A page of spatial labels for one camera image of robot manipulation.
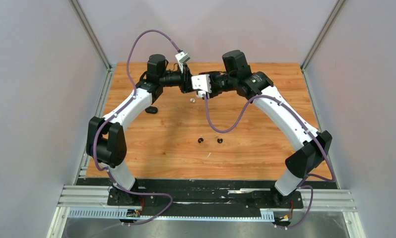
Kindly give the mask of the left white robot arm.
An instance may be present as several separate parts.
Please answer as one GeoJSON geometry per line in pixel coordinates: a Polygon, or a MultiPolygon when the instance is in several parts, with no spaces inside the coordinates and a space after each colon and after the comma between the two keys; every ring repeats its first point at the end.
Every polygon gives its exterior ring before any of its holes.
{"type": "Polygon", "coordinates": [[[177,69],[168,70],[168,61],[161,54],[149,57],[147,70],[141,75],[131,94],[114,110],[103,117],[92,117],[88,123],[86,153],[99,170],[105,170],[114,187],[121,190],[121,199],[128,205],[139,200],[134,188],[136,178],[124,162],[127,154],[125,131],[129,125],[150,107],[162,94],[164,87],[180,87],[191,92],[191,72],[187,66],[190,56],[181,51],[175,55],[177,69]]]}

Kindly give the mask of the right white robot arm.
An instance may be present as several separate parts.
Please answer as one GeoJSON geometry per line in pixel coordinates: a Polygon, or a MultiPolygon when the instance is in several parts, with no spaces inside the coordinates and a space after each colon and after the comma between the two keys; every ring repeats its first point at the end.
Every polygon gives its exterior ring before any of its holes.
{"type": "Polygon", "coordinates": [[[211,73],[209,98],[222,92],[236,91],[264,112],[289,140],[295,152],[285,160],[286,169],[275,182],[271,193],[272,203],[283,207],[291,200],[313,169],[328,159],[332,135],[311,126],[286,102],[274,82],[263,72],[252,72],[245,54],[240,50],[222,56],[224,73],[211,73]]]}

